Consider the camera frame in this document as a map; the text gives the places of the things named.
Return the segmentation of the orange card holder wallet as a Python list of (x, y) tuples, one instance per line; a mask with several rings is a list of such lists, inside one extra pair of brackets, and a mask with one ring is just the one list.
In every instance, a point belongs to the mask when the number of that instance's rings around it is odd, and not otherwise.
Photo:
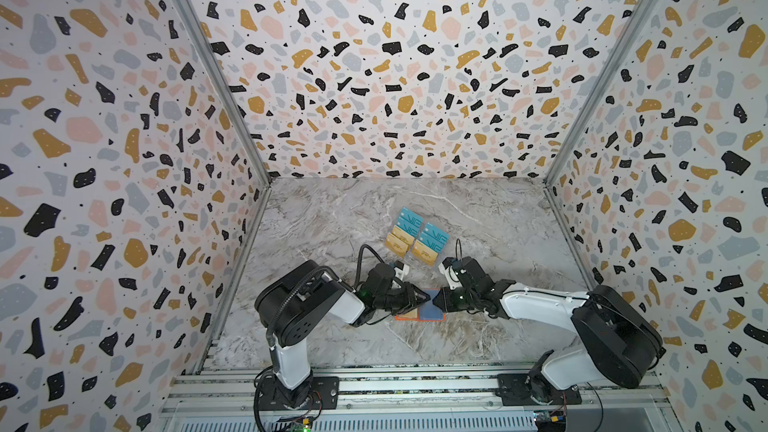
[(419, 320), (417, 322), (443, 322), (446, 314), (435, 307), (432, 303), (426, 303), (418, 309)]

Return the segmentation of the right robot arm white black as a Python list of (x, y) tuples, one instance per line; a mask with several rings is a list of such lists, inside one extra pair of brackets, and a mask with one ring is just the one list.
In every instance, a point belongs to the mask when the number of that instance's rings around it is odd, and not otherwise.
[(557, 327), (579, 343), (548, 350), (529, 370), (531, 397), (547, 403), (557, 392), (593, 380), (637, 388), (666, 353), (663, 339), (616, 290), (598, 285), (565, 292), (510, 279), (494, 281), (471, 257), (448, 257), (439, 265), (449, 285), (433, 304), (445, 313), (482, 313), (492, 319), (530, 320)]

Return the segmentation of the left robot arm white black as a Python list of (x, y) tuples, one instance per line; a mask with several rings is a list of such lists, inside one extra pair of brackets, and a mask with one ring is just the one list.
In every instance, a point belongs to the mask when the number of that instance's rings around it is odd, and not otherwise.
[(254, 307), (266, 328), (277, 383), (294, 392), (310, 380), (306, 339), (326, 316), (360, 327), (371, 324), (378, 311), (398, 316), (430, 300), (427, 292), (400, 279), (387, 263), (376, 264), (355, 289), (331, 268), (308, 260), (263, 290)]

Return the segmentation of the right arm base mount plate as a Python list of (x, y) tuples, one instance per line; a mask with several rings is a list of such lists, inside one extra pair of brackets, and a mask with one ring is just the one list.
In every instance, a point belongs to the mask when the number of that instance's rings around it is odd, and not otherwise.
[(499, 374), (495, 395), (504, 406), (570, 406), (581, 405), (582, 397), (573, 387), (556, 390), (542, 376)]

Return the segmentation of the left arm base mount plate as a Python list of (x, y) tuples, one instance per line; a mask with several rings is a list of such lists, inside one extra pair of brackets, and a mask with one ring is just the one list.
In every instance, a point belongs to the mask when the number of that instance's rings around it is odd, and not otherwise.
[(289, 389), (269, 373), (258, 381), (254, 409), (259, 411), (298, 412), (299, 410), (335, 410), (339, 398), (340, 378), (310, 375), (297, 388)]

